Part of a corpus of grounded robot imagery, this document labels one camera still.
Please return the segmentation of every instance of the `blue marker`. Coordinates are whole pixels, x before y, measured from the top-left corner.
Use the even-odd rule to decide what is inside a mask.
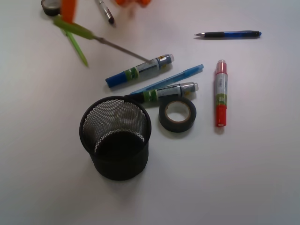
[[[208,32],[195,34],[202,38],[245,38],[245,37],[259,37],[261,32],[252,30],[242,30],[233,32]]]
[[[145,62],[136,67],[132,67],[128,70],[123,71],[115,76],[106,78],[108,87],[114,87],[121,83],[126,83],[131,80],[139,79],[141,76],[151,75],[153,72],[157,72],[165,68],[168,64],[174,61],[172,54],[166,54],[152,59],[149,63]]]
[[[190,69],[187,69],[179,74],[176,74],[174,76],[170,76],[169,78],[166,78],[162,81],[159,81],[157,83],[154,83],[154,84],[151,84],[145,88],[142,88],[142,89],[139,89],[139,90],[136,90],[134,92],[132,92],[131,94],[135,94],[135,93],[139,93],[139,92],[143,92],[143,91],[147,91],[147,90],[152,90],[152,89],[158,89],[158,88],[163,88],[171,83],[175,83],[175,82],[178,82],[178,81],[181,81],[185,78],[188,78],[190,76],[193,76],[199,72],[202,71],[202,69],[204,68],[204,66],[201,64],[199,66],[196,66],[196,67],[193,67],[193,68],[190,68]]]

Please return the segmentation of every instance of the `black electrical tape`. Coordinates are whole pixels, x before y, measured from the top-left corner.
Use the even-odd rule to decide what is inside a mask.
[[[42,0],[41,4],[42,4],[43,10],[46,15],[56,16],[56,15],[60,14],[60,6],[59,7],[49,7],[46,5],[45,2],[46,2],[46,0]]]
[[[188,117],[184,121],[173,121],[167,116],[167,108],[171,103],[180,102],[188,107]],[[159,121],[168,131],[181,133],[190,129],[196,119],[197,111],[195,105],[184,97],[165,98],[159,107]]]

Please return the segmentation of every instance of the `red marker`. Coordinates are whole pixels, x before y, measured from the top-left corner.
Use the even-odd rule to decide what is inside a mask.
[[[225,60],[217,62],[216,69],[216,87],[215,87],[215,101],[216,101],[216,126],[218,128],[226,126],[226,110],[227,110],[227,64]]]

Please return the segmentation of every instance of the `white cap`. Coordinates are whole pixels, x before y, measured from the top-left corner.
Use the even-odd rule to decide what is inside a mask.
[[[171,57],[171,61],[174,62],[174,56],[170,54],[170,57]]]
[[[194,85],[195,85],[195,91],[198,91],[199,90],[198,83],[194,83]]]

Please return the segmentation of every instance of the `pen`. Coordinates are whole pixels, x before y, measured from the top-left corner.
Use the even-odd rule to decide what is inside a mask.
[[[114,24],[114,18],[113,15],[111,13],[111,11],[109,11],[108,7],[106,6],[106,4],[101,1],[101,0],[96,0],[99,3],[99,6],[102,8],[105,16],[108,18],[108,22],[113,25]]]
[[[261,32],[252,30],[242,30],[233,32],[208,32],[195,34],[202,38],[243,38],[243,37],[259,37]]]
[[[136,94],[125,95],[138,103],[156,102],[165,97],[182,97],[199,90],[198,84],[193,82],[179,83],[160,89],[148,90]]]
[[[75,50],[77,51],[77,53],[78,53],[80,59],[83,61],[83,63],[84,63],[87,67],[89,67],[88,61],[86,60],[86,58],[85,58],[83,52],[81,51],[81,49],[80,49],[78,43],[76,42],[75,38],[73,37],[73,34],[72,34],[71,32],[69,32],[69,31],[66,31],[66,30],[63,30],[63,29],[61,29],[61,31],[62,31],[62,32],[67,36],[67,38],[70,40],[70,42],[72,43],[73,47],[74,47]]]
[[[152,89],[158,89],[158,88],[163,88],[171,83],[175,83],[177,81],[181,81],[185,78],[188,78],[190,76],[193,76],[199,72],[202,71],[202,69],[204,68],[204,66],[201,64],[199,66],[196,66],[196,67],[193,67],[193,68],[190,68],[190,69],[187,69],[179,74],[176,74],[174,76],[170,76],[162,81],[159,81],[159,82],[156,82],[154,84],[151,84],[145,88],[142,88],[142,89],[139,89],[139,90],[136,90],[134,92],[132,92],[131,94],[136,94],[136,93],[139,93],[139,92],[143,92],[143,91],[147,91],[147,90],[152,90]]]

